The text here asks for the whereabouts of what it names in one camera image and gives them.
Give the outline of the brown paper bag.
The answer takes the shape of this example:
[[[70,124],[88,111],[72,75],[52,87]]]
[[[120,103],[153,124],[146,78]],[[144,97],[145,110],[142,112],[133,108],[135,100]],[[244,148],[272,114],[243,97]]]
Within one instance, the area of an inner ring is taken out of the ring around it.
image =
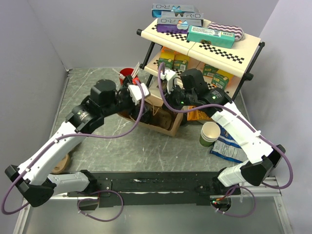
[[[182,123],[183,114],[174,113],[162,107],[159,91],[152,91],[145,99],[144,110],[139,125],[156,132],[174,137]]]

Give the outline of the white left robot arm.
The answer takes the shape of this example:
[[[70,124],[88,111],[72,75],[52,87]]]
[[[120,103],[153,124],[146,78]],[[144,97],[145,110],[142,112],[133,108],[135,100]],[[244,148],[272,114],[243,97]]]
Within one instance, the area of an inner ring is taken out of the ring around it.
[[[52,169],[87,137],[94,137],[93,132],[104,124],[105,117],[144,105],[149,95],[146,85],[138,79],[125,81],[119,90],[112,80],[97,81],[90,94],[72,109],[56,133],[33,156],[19,166],[6,168],[12,187],[16,187],[32,207],[67,192],[93,195],[98,188],[97,179],[89,171],[53,175]]]

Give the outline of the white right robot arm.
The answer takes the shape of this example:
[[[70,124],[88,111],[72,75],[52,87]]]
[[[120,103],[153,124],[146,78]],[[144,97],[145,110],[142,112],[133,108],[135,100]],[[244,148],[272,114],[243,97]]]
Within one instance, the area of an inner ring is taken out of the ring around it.
[[[172,111],[182,113],[184,106],[202,110],[214,122],[224,128],[244,151],[247,160],[225,168],[213,182],[213,189],[224,194],[230,186],[248,182],[259,186],[269,176],[285,155],[281,145],[266,140],[238,111],[235,103],[221,88],[210,89],[198,69],[190,69],[180,75],[183,86],[176,83],[176,72],[159,69],[158,80],[167,81],[161,92],[164,104]]]

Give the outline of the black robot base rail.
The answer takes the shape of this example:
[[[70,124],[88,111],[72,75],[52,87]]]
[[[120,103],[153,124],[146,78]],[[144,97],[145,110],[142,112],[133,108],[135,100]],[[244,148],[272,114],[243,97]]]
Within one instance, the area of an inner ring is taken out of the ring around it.
[[[224,196],[228,188],[217,172],[94,172],[91,192],[69,192],[69,197],[99,198],[99,207],[115,205],[196,204],[209,206],[210,199]]]

